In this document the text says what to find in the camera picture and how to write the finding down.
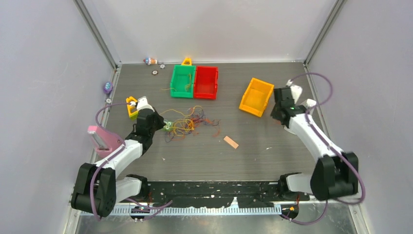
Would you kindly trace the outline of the green monster toy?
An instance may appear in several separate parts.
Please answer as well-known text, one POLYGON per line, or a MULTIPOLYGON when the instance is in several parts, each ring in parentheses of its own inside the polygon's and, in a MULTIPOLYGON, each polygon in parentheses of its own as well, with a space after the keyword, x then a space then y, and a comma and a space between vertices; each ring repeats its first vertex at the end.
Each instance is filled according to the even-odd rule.
POLYGON ((172 122, 171 121, 165 121, 164 122, 164 126, 163 129, 167 132, 171 131, 171 127, 172 127, 172 122))

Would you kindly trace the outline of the purple egg toy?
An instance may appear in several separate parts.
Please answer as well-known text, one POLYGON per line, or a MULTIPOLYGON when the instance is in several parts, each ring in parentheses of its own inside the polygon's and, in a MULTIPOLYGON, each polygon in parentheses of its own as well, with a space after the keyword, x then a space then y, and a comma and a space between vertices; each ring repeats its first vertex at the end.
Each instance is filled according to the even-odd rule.
POLYGON ((103 92, 108 95, 112 92, 112 90, 113 84, 110 81, 106 82, 103 86, 103 92))

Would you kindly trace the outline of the yellow triangular toy block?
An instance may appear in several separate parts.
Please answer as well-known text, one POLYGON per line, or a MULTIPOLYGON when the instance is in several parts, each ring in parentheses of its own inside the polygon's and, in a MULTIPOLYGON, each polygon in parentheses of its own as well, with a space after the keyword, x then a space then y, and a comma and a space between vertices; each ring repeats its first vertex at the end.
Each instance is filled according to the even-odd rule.
POLYGON ((129 118, 131 120, 136 120, 138 116, 138 110, 136 108, 138 104, 138 100, 132 96, 129 96, 128 98, 126 98, 126 102, 128 103, 127 111, 128 111, 129 118))

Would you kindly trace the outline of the pink toy toaster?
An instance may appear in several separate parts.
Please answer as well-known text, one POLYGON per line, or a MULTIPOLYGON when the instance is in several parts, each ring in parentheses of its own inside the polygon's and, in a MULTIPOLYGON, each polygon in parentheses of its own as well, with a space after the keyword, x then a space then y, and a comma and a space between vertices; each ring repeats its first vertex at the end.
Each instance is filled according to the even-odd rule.
POLYGON ((94 150, 100 158, 107 158, 124 149, 123 140, 119 135, 99 126, 89 126, 88 135, 94 145, 94 150))

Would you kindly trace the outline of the small clown figurine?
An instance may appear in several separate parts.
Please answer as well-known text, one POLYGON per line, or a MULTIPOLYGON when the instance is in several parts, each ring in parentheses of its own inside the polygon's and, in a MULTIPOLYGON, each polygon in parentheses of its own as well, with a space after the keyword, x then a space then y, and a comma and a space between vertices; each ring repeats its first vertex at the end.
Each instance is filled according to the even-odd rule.
POLYGON ((145 58, 145 59, 143 59, 143 62, 146 64, 146 65, 155 65, 155 64, 158 64, 158 60, 156 60, 156 59, 154 59, 154 58, 145 58))

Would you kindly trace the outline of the orange plastic bin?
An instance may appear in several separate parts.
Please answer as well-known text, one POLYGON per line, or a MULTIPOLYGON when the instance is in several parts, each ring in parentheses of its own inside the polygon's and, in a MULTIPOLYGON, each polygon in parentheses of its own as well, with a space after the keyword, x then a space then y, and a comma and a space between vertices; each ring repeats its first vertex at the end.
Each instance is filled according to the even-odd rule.
POLYGON ((239 109, 257 117, 262 117, 268 101, 273 93, 274 84, 252 78, 244 95, 239 109))

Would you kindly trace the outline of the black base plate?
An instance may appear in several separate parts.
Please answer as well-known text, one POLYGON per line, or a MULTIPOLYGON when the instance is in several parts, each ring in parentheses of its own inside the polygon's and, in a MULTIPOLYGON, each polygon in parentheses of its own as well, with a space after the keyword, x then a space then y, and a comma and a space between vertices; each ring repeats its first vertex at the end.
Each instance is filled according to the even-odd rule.
POLYGON ((236 201, 240 208, 269 208, 275 202, 309 201, 310 196, 286 192, 275 181, 150 181, 137 202, 174 208, 227 208, 236 201))

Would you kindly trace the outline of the small wooden block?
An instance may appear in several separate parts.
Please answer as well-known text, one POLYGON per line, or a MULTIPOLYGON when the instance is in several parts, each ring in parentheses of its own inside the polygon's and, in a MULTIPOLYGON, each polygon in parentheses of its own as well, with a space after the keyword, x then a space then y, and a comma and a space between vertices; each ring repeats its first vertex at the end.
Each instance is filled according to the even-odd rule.
POLYGON ((223 140, 234 149, 237 149, 239 147, 239 144, 229 136, 225 136, 223 140))

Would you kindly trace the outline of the red plastic bin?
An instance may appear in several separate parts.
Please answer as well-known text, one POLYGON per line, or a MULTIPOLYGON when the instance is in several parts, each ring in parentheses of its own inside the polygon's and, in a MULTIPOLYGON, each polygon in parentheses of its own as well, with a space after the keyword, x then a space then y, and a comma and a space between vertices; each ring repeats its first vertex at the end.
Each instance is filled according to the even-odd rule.
POLYGON ((193 98, 215 100, 218 90, 218 76, 219 69, 216 66, 196 66, 193 98))

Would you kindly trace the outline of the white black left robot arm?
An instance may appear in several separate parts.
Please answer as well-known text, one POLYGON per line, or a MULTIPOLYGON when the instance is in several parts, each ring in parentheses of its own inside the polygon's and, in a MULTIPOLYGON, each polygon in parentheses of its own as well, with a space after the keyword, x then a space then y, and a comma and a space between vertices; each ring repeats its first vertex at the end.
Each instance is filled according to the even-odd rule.
POLYGON ((153 142, 156 131, 165 126, 164 118, 153 108, 139 110, 136 123, 124 143, 104 159, 80 166, 71 197, 73 209, 107 217, 116 203, 128 198, 143 202, 149 197, 148 180, 129 174, 118 176, 132 162, 144 155, 153 142))

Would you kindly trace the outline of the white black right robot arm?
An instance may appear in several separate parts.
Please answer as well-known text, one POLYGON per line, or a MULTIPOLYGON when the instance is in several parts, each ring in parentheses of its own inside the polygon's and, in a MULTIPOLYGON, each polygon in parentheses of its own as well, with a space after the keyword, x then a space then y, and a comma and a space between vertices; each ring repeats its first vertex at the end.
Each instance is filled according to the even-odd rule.
POLYGON ((358 157, 344 152, 321 131, 309 109, 297 105, 293 88, 274 89, 275 105, 271 117, 294 133, 315 160, 312 174, 289 173, 280 176, 278 194, 291 200, 297 192, 313 195, 318 200, 338 199, 358 193, 358 157))

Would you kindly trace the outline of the green plastic bin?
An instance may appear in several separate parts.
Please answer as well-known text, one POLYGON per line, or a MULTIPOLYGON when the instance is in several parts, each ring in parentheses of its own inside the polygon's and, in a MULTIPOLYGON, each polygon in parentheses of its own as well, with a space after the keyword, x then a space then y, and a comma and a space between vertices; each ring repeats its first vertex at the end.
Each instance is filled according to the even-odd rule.
POLYGON ((193 98, 196 66, 175 65, 170 81, 172 98, 193 98))

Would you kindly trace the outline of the white toy toaster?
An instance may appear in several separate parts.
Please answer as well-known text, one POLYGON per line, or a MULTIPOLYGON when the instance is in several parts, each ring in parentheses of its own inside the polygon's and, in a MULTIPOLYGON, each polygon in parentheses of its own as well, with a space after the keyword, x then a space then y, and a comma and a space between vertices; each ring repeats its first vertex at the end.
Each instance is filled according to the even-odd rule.
POLYGON ((306 110, 310 110, 310 113, 312 114, 313 108, 316 107, 317 102, 313 99, 306 99, 300 105, 302 105, 306 110))

